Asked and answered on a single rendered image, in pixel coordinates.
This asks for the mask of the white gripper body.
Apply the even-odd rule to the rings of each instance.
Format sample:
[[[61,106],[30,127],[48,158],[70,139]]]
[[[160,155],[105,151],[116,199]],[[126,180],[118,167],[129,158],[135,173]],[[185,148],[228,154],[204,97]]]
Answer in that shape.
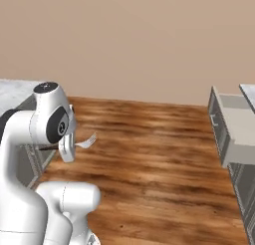
[[[75,134],[69,133],[62,137],[58,143],[60,156],[65,163],[75,160]]]

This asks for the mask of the grey base cabinet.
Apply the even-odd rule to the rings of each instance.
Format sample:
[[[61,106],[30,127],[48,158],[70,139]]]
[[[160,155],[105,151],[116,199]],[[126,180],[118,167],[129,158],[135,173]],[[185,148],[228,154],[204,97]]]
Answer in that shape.
[[[248,245],[255,245],[255,165],[229,163],[228,170]]]
[[[55,155],[54,150],[41,150],[44,144],[23,144],[18,148],[21,157],[17,177],[25,186],[32,188],[40,179]]]

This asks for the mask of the open grey drawer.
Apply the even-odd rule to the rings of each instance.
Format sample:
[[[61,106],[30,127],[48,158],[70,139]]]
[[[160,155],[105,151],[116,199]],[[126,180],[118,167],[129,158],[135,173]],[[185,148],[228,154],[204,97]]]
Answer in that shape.
[[[255,114],[242,95],[219,94],[212,86],[208,115],[217,114],[219,126],[213,127],[221,166],[229,163],[255,165]]]

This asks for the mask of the silver metal fork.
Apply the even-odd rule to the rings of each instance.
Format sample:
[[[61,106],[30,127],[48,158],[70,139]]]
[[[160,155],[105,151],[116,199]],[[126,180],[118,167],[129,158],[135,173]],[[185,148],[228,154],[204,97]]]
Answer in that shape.
[[[94,132],[87,140],[76,142],[75,146],[79,146],[81,148],[89,148],[91,145],[93,145],[96,142],[97,134]],[[54,150],[54,149],[60,149],[60,146],[58,144],[41,147],[41,150]]]

